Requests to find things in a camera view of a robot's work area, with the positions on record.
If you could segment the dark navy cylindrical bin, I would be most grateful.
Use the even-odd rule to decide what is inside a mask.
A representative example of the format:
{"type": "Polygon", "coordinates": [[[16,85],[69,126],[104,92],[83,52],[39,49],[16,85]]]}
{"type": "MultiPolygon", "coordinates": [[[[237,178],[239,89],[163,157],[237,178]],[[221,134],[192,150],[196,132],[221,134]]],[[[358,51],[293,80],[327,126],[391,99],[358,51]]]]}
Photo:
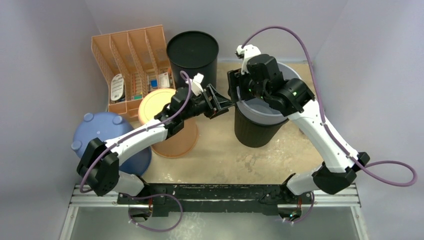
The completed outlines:
{"type": "Polygon", "coordinates": [[[166,47],[175,87],[185,87],[180,71],[190,78],[203,75],[201,86],[217,87],[219,44],[210,34],[197,30],[181,32],[169,40],[166,47]]]}

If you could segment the large blue plastic bucket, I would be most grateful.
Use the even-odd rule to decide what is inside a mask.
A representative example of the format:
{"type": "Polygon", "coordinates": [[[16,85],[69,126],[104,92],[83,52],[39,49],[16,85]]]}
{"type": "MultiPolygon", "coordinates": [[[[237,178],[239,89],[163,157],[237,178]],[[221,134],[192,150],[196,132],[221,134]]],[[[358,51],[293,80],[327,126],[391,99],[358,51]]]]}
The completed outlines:
{"type": "MultiPolygon", "coordinates": [[[[86,148],[95,144],[102,144],[106,140],[120,137],[134,130],[133,126],[122,116],[113,112],[86,113],[82,122],[76,128],[71,149],[82,158],[86,148]]],[[[128,158],[119,170],[136,176],[142,176],[152,161],[152,150],[146,147],[128,158]]]]}

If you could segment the black ribbed bin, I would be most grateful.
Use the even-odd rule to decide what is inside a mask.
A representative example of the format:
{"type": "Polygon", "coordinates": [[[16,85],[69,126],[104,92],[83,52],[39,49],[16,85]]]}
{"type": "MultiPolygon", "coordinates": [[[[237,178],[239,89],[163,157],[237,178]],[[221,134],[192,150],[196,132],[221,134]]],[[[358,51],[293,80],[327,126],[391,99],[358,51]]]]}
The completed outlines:
{"type": "Polygon", "coordinates": [[[264,125],[256,123],[242,114],[238,107],[234,111],[234,134],[238,141],[250,148],[267,145],[280,128],[288,123],[286,119],[280,123],[264,125]]]}

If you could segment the orange plastic bucket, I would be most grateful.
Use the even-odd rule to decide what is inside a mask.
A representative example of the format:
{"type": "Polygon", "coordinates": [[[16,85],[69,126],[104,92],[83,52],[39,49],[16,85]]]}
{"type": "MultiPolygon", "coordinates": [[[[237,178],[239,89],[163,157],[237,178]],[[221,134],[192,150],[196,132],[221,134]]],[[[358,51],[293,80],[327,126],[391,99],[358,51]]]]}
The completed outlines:
{"type": "MultiPolygon", "coordinates": [[[[140,103],[138,119],[146,124],[158,114],[163,107],[171,102],[176,93],[172,88],[161,88],[149,93],[140,103]]],[[[153,151],[166,158],[179,158],[189,153],[197,144],[199,128],[194,118],[184,121],[184,128],[171,138],[152,145],[153,151]]]]}

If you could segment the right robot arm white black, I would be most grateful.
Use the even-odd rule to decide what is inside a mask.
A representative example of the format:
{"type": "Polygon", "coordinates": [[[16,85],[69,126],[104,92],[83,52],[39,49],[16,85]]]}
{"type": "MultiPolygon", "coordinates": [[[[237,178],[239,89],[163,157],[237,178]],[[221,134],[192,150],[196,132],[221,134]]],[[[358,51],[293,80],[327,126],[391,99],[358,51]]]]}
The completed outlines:
{"type": "Polygon", "coordinates": [[[300,78],[286,79],[276,59],[268,54],[250,58],[227,72],[228,94],[235,103],[234,133],[245,146],[265,146],[287,122],[294,123],[323,159],[317,168],[291,174],[280,187],[288,204],[300,195],[321,190],[334,195],[349,187],[370,161],[353,149],[320,111],[312,90],[300,78]]]}

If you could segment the grey plastic bucket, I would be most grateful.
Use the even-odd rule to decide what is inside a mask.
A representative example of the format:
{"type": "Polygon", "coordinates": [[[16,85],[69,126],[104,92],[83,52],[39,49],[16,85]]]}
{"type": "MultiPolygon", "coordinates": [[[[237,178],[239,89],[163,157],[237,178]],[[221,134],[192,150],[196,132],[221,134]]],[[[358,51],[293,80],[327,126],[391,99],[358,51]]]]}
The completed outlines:
{"type": "MultiPolygon", "coordinates": [[[[278,68],[285,80],[301,79],[301,76],[293,68],[282,62],[278,62],[278,68]]],[[[259,98],[239,100],[236,106],[243,116],[256,124],[270,126],[288,120],[287,117],[283,116],[279,111],[272,109],[268,103],[259,98]]]]}

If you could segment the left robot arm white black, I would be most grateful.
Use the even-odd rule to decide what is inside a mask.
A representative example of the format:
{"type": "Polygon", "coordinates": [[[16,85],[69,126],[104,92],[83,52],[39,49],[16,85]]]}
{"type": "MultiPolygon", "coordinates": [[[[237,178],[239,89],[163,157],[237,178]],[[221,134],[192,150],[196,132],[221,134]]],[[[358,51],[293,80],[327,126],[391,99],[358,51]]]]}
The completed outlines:
{"type": "Polygon", "coordinates": [[[77,166],[82,177],[80,192],[97,196],[109,192],[128,195],[138,205],[146,203],[149,191],[139,176],[120,170],[120,166],[141,150],[168,140],[184,128],[184,121],[204,115],[214,119],[227,113],[235,102],[208,84],[199,93],[190,86],[180,87],[159,113],[144,125],[115,138],[90,140],[77,166]]]}

